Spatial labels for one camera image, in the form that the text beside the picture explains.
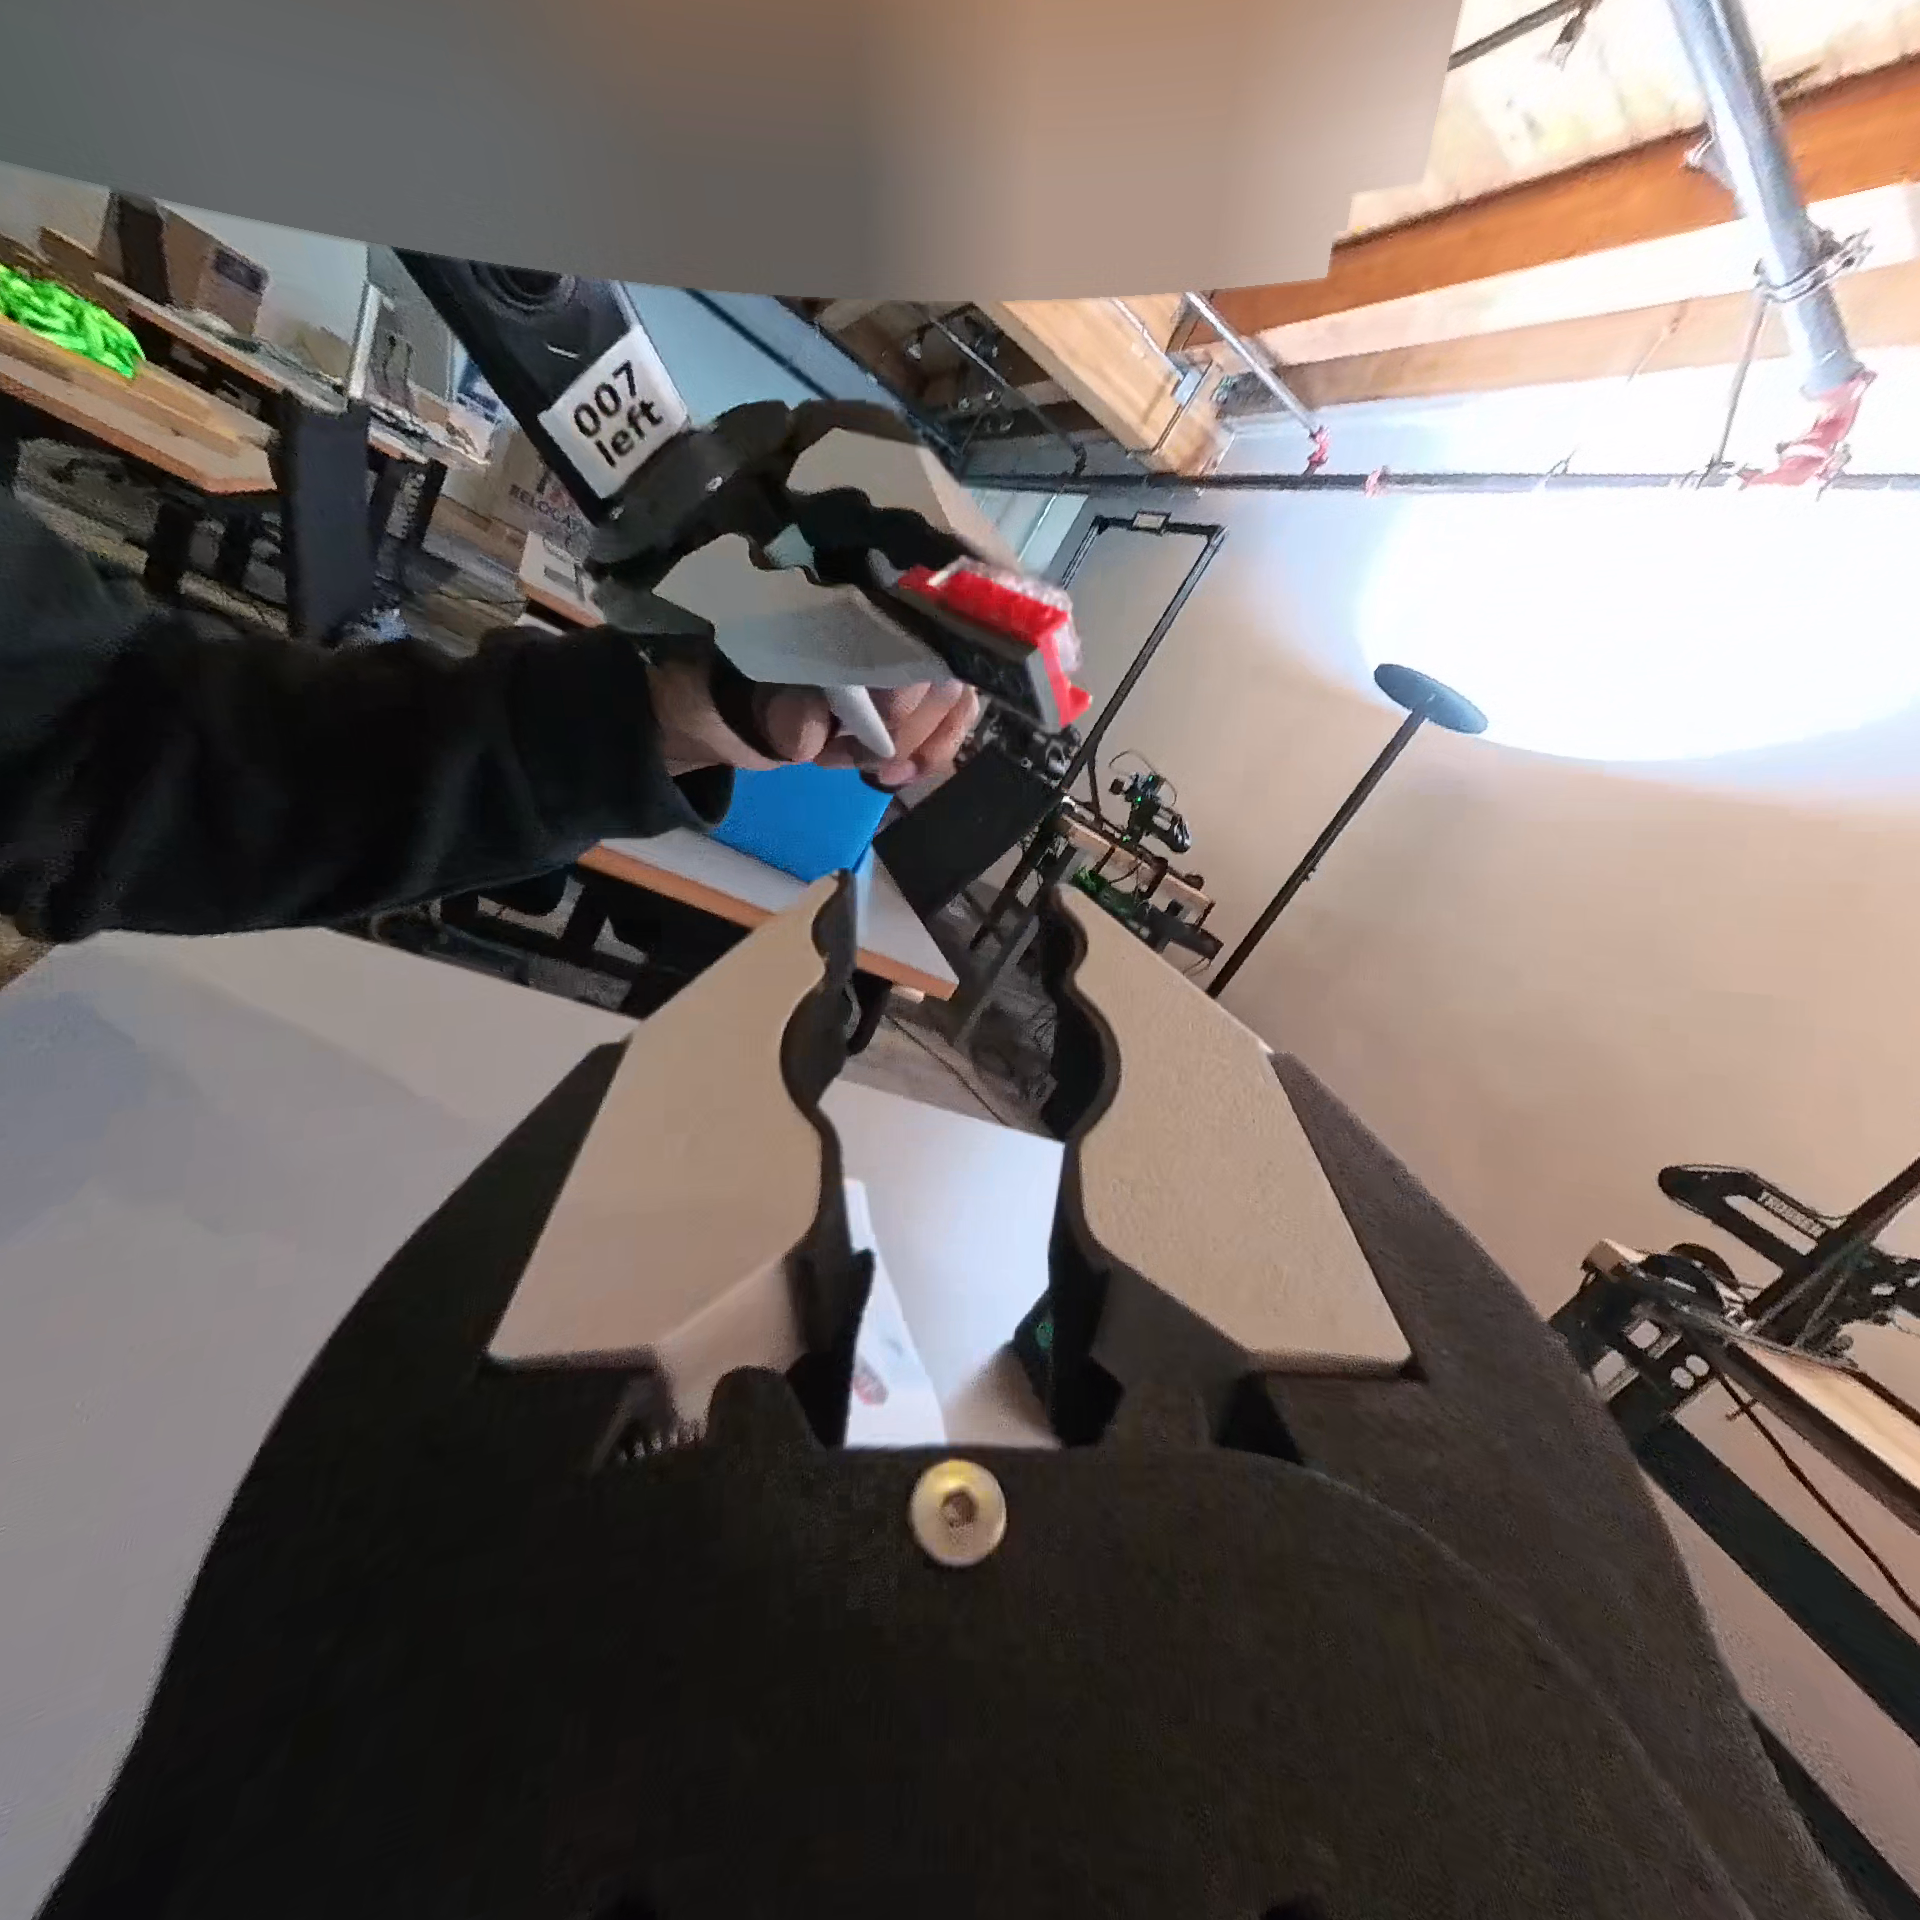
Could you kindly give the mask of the red toy brick assembly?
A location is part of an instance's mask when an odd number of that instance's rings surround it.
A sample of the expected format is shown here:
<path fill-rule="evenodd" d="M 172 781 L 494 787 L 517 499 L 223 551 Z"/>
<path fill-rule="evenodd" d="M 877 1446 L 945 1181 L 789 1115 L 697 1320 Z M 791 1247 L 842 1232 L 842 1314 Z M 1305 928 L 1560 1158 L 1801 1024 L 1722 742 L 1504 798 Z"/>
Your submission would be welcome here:
<path fill-rule="evenodd" d="M 1077 683 L 1082 646 L 1064 590 L 954 559 L 912 566 L 879 596 L 961 680 L 1033 728 L 1061 734 L 1088 714 L 1090 695 Z"/>

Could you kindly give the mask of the white table with orange edge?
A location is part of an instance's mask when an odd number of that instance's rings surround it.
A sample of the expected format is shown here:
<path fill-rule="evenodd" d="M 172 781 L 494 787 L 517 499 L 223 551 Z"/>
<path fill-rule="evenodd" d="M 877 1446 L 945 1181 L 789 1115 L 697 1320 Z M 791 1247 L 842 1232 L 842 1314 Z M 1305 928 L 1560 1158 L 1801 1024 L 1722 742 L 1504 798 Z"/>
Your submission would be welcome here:
<path fill-rule="evenodd" d="M 577 862 L 585 871 L 754 928 L 794 904 L 806 885 L 703 832 L 602 842 Z M 958 973 L 893 876 L 866 852 L 853 871 L 855 964 L 920 998 L 950 1002 Z"/>

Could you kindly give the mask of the brick instruction booklet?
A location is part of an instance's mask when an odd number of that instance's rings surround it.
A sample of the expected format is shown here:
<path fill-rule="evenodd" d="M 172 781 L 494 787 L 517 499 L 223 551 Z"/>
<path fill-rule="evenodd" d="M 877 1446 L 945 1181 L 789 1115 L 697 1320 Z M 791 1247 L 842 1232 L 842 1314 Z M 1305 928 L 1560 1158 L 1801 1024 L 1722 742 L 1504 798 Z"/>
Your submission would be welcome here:
<path fill-rule="evenodd" d="M 904 1310 L 879 1256 L 869 1191 L 858 1180 L 842 1180 L 848 1236 L 870 1256 L 870 1288 L 855 1334 L 855 1362 L 848 1388 L 849 1448 L 941 1448 L 944 1412 L 904 1324 Z"/>

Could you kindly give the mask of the person's left hand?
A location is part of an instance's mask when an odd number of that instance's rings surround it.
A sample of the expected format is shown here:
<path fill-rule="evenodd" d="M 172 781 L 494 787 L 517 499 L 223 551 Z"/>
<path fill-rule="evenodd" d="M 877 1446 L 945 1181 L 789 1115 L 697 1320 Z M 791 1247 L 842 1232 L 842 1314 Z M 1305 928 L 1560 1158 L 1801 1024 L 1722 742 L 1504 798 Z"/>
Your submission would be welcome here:
<path fill-rule="evenodd" d="M 816 687 L 756 687 L 756 735 L 764 752 L 729 727 L 712 704 L 703 667 L 695 662 L 646 666 L 646 691 L 655 718 L 663 767 L 673 776 L 706 770 L 767 772 L 778 763 L 821 763 L 856 770 L 869 783 L 901 791 L 945 775 L 981 714 L 977 695 L 959 680 L 928 680 L 872 692 L 876 714 L 893 744 L 877 756 L 833 719 Z"/>

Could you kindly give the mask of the red pipe clamp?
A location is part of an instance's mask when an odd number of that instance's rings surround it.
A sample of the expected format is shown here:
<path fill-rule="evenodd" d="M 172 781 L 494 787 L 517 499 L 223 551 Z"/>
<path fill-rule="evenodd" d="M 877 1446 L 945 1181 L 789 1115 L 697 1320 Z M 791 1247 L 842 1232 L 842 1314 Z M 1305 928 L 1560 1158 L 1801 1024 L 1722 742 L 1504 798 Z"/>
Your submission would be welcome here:
<path fill-rule="evenodd" d="M 1809 422 L 1797 436 L 1777 440 L 1768 464 L 1745 464 L 1737 471 L 1738 490 L 1829 487 L 1850 459 L 1850 435 L 1874 381 L 1877 372 L 1860 368 L 1844 384 L 1821 392 Z"/>

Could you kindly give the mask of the black panel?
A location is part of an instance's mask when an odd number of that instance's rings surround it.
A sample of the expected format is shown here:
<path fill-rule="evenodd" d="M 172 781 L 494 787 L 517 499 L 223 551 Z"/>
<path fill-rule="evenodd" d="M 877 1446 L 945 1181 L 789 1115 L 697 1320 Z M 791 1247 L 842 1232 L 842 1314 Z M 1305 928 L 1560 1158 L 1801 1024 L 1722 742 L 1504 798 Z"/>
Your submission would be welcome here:
<path fill-rule="evenodd" d="M 981 748 L 928 798 L 886 823 L 872 850 L 901 899 L 932 918 L 1022 842 L 1054 799 L 1054 781 L 1001 748 Z"/>

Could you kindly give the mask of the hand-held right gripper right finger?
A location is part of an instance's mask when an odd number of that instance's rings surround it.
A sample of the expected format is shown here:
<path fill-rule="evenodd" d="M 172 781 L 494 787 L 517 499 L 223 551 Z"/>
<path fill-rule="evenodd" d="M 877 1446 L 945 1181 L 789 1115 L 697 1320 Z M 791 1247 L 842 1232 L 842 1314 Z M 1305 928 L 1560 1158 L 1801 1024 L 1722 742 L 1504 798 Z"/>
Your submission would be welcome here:
<path fill-rule="evenodd" d="M 1062 1142 L 1036 1320 L 1054 1434 L 1093 1444 L 1152 1390 L 1262 1444 L 1277 1378 L 1400 1381 L 1408 1334 L 1274 1053 L 1086 893 L 1042 904 L 1044 1125 Z"/>

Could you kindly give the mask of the wooden table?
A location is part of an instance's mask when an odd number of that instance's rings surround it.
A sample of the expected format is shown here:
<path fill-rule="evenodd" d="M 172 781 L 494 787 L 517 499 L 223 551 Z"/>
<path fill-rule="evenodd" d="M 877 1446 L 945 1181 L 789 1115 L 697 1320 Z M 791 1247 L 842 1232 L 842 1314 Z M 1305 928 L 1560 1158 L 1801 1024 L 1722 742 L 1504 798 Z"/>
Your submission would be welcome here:
<path fill-rule="evenodd" d="M 12 319 L 2 322 L 2 490 L 37 440 L 95 447 L 213 500 L 276 491 L 279 429 L 177 374 L 119 374 Z"/>

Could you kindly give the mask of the black floor lamp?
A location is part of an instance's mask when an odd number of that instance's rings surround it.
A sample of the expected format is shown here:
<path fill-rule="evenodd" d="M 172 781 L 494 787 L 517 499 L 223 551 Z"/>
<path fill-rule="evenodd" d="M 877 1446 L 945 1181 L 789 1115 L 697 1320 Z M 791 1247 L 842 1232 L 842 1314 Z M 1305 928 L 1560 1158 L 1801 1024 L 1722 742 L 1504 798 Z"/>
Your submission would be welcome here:
<path fill-rule="evenodd" d="M 1378 791 L 1380 781 L 1391 772 L 1417 734 L 1424 728 L 1442 728 L 1455 735 L 1480 735 L 1490 724 L 1488 714 L 1470 696 L 1415 666 L 1380 662 L 1373 667 L 1373 686 L 1388 701 L 1391 701 L 1391 707 L 1400 708 L 1404 718 L 1398 719 L 1398 727 L 1385 740 L 1378 756 L 1373 756 L 1358 776 L 1352 789 L 1335 807 L 1328 823 L 1310 842 L 1308 850 L 1287 874 L 1277 892 L 1257 911 L 1236 946 L 1222 960 L 1213 962 L 1206 983 L 1208 998 L 1222 998 L 1224 990 L 1255 956 L 1279 914 L 1292 907 L 1311 876 L 1316 876 L 1336 838 L 1352 824 L 1367 799 Z"/>

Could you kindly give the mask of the green netting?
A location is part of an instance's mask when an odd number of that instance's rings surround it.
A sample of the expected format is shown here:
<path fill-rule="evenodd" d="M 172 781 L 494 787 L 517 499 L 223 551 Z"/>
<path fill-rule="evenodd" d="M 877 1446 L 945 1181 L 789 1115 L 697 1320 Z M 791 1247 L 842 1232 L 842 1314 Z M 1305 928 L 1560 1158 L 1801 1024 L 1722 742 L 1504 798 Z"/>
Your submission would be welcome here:
<path fill-rule="evenodd" d="M 113 314 L 53 279 L 21 271 L 8 262 L 2 264 L 2 317 L 128 381 L 146 363 L 136 335 Z"/>

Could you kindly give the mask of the cardboard box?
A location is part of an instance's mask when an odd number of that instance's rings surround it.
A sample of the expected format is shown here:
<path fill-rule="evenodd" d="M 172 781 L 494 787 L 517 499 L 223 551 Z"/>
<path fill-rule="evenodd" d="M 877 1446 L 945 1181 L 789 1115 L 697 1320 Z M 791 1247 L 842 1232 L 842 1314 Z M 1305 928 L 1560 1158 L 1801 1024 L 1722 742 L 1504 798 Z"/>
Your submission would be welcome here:
<path fill-rule="evenodd" d="M 426 528 L 480 558 L 544 608 L 586 619 L 589 526 L 520 432 L 496 432 L 484 464 L 448 450 L 432 462 L 438 495 Z"/>

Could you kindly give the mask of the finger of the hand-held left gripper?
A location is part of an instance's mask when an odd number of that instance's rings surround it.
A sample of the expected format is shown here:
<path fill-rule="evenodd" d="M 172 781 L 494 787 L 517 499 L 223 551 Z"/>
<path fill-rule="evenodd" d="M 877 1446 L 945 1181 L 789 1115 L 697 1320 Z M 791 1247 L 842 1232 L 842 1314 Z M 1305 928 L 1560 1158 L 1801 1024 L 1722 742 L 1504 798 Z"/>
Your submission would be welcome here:
<path fill-rule="evenodd" d="M 748 680 L 828 692 L 967 683 L 882 602 L 890 582 L 810 581 L 770 566 L 748 539 L 725 534 L 673 564 L 655 596 L 673 611 L 676 632 L 710 639 Z"/>
<path fill-rule="evenodd" d="M 1012 546 L 916 439 L 784 436 L 770 453 L 770 566 L 901 581 L 952 563 L 1012 572 Z"/>

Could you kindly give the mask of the metal ceiling pipe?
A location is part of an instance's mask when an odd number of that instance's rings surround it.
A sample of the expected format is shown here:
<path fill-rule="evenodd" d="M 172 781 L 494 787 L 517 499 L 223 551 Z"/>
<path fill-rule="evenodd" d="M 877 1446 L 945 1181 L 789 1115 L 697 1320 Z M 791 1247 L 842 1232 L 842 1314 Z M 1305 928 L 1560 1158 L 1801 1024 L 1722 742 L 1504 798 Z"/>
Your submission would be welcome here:
<path fill-rule="evenodd" d="M 1799 391 L 1830 404 L 1862 378 L 1833 295 L 1840 247 L 1801 199 L 1785 124 L 1738 3 L 1666 3 L 1738 214 L 1760 232 L 1760 277 L 1782 319 Z"/>

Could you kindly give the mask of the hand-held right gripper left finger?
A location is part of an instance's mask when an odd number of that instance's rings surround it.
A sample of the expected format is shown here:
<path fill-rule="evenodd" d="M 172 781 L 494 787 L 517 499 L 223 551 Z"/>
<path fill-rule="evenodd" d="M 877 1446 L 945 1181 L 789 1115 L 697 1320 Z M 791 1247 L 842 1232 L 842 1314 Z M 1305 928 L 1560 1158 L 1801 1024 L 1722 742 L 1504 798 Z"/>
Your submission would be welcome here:
<path fill-rule="evenodd" d="M 636 1024 L 490 1362 L 623 1374 L 641 1444 L 693 1437 L 727 1376 L 766 1371 L 842 1440 L 872 1254 L 823 1102 L 855 958 L 856 885 L 837 874 Z"/>

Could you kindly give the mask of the person's left forearm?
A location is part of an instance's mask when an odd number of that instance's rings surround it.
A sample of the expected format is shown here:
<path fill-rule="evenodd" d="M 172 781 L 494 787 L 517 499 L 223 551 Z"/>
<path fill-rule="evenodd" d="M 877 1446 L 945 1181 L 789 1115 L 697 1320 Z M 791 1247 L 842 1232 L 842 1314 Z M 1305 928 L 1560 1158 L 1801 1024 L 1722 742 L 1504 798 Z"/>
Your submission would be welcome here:
<path fill-rule="evenodd" d="M 325 651 L 109 586 L 4 499 L 2 909 L 28 938 L 310 928 L 712 824 L 706 672 L 620 632 Z"/>

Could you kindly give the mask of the black metal frame stand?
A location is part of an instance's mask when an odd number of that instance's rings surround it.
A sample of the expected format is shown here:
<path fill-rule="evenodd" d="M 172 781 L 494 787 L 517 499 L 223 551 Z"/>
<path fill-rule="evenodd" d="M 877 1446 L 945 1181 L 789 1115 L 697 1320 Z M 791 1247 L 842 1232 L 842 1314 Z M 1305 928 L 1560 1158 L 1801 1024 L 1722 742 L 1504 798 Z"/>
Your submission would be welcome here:
<path fill-rule="evenodd" d="M 1078 748 L 1054 780 L 1036 820 L 1020 834 L 1020 858 L 999 886 L 969 949 L 950 1018 L 950 1039 L 969 1052 L 1001 983 L 1017 972 L 1036 935 L 1036 899 L 1061 862 L 1046 858 L 1050 818 L 1096 776 L 1101 748 L 1120 708 L 1136 692 L 1164 639 L 1226 542 L 1226 528 L 1190 512 L 1090 510 L 1061 572 L 1082 644 L 1082 683 L 1093 716 L 1077 724 Z"/>

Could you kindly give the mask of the black chair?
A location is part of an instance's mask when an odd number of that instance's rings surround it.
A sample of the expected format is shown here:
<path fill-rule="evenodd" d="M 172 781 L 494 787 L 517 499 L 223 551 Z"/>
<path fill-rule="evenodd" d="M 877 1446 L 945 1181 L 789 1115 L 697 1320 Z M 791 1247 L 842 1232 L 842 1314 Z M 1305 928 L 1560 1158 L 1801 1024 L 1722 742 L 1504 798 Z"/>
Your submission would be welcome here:
<path fill-rule="evenodd" d="M 377 596 L 368 516 L 368 408 L 279 395 L 271 474 L 289 632 L 335 644 Z"/>

